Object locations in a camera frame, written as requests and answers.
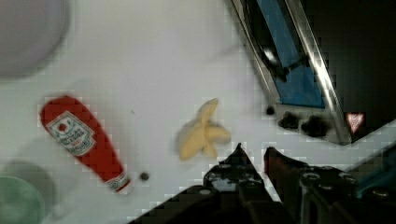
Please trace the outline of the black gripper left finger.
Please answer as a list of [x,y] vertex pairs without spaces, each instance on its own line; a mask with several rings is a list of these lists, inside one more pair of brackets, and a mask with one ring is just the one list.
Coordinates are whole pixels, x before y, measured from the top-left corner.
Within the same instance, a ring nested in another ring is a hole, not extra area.
[[237,193],[240,188],[248,191],[265,191],[262,177],[258,174],[248,154],[238,143],[235,150],[218,165],[213,166],[203,179],[205,188],[220,193]]

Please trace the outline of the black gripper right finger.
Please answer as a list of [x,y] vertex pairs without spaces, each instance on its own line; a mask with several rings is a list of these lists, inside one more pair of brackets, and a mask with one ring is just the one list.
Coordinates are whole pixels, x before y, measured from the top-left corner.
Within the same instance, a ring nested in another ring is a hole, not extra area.
[[300,174],[307,164],[283,155],[274,147],[267,148],[263,159],[264,172],[281,202],[285,205],[297,204]]

